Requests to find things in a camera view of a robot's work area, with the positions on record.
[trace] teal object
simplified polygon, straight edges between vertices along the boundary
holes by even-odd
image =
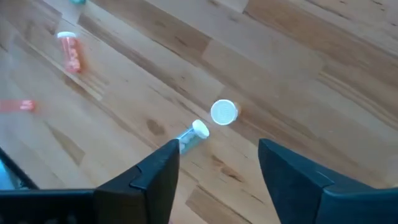
[[[75,4],[84,4],[84,3],[86,3],[86,0],[70,0],[72,3],[75,3]]]

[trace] orange pill bottle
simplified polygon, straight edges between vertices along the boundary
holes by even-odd
[[[72,32],[59,32],[57,38],[62,43],[63,53],[65,55],[65,69],[68,72],[81,72],[81,60],[78,52],[78,39]]]

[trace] white bottle cap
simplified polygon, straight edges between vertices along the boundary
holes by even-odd
[[[76,34],[73,32],[59,32],[57,34],[57,38],[63,38],[63,37],[76,37]]]
[[[199,138],[206,139],[210,135],[209,129],[201,120],[194,120],[192,128]]]
[[[210,110],[211,118],[219,125],[229,125],[238,118],[239,110],[231,100],[218,100]]]

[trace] bottle cap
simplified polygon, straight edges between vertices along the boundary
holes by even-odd
[[[195,131],[195,134],[199,136],[199,138],[206,139],[209,135],[209,129],[201,120],[194,120],[192,123],[192,128]]]
[[[229,125],[238,118],[239,110],[231,100],[218,100],[210,110],[211,118],[219,125]]]

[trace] orange object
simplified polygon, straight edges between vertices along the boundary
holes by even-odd
[[[32,111],[35,109],[35,101],[33,100],[2,100],[0,101],[0,112],[12,111]]]
[[[76,34],[72,32],[59,32],[57,37],[61,40],[63,53],[65,54],[65,69],[71,73],[81,72]]]

